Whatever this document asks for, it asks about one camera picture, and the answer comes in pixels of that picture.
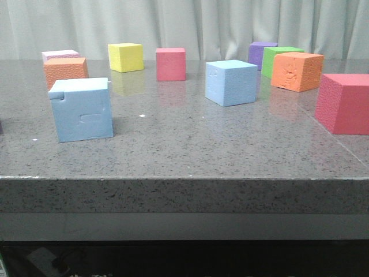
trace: foam cube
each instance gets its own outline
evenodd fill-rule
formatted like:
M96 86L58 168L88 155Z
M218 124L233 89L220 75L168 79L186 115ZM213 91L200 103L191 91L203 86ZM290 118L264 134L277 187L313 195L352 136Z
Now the foam cube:
M108 44L110 69L129 72L144 69L144 50L141 44Z
M265 47L277 47L276 42L253 42L248 48L248 62L258 66L261 70L263 64L263 54Z
M207 62L205 97L223 107L254 102L257 70L238 60Z
M315 117L333 134L369 134L369 74L323 74Z
M308 91L318 88L324 55L287 52L274 58L271 85L290 91Z
M79 58L80 53L75 52L74 50L58 50L58 51L46 51L41 52L43 62L49 59L58 59L58 58Z
M184 48L156 49L156 80L186 80L186 50Z
M291 46L265 47L261 74L268 78L272 78L274 57L277 54L282 54L286 52L304 52L304 50Z
M108 78L57 80L48 95L59 142L113 136Z
M88 78L86 58L52 58L44 63L47 89L56 80Z

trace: orange cube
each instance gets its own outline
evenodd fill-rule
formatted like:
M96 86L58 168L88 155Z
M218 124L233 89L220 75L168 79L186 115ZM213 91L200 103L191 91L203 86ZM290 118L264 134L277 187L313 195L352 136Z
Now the orange cube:
M47 90L56 80L88 78L86 58L53 58L44 63Z
M318 88L322 75L324 55L288 52L274 58L271 85L290 91L308 91Z

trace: lavender cube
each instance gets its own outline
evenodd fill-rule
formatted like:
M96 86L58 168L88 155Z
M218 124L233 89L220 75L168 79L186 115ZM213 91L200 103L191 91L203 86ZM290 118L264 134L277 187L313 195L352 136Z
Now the lavender cube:
M261 70L263 64L264 47L276 47L276 42L253 42L248 48L248 62L258 66Z

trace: yellow cube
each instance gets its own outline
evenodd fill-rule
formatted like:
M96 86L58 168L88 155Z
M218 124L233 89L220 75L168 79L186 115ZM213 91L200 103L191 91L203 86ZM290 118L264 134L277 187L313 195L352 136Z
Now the yellow cube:
M129 72L144 69L144 51L141 44L108 44L110 69Z

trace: light blue cube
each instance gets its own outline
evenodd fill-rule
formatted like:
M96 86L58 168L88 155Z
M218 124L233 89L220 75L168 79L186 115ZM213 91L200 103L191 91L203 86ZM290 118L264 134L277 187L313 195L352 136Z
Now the light blue cube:
M48 95L59 142L114 135L108 78L57 80Z
M238 60L207 62L205 97L222 107L255 102L257 70Z

